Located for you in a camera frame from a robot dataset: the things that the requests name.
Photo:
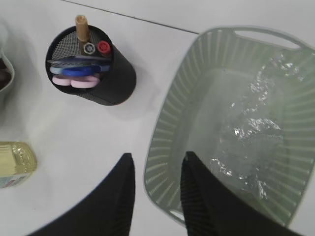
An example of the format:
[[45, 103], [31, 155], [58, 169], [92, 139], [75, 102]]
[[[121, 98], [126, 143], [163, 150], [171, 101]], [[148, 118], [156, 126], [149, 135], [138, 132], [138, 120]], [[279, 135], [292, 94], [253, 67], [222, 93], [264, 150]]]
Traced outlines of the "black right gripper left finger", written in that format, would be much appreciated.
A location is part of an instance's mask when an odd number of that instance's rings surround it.
[[71, 210], [34, 236], [127, 236], [135, 202], [135, 166], [124, 153], [106, 178]]

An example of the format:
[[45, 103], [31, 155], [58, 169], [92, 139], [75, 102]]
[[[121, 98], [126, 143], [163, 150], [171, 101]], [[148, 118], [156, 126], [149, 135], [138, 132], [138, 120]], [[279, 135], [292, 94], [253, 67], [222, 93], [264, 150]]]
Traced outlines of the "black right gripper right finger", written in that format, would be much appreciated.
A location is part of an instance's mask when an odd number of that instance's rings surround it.
[[180, 194], [189, 236], [295, 236], [234, 195], [193, 151], [182, 162]]

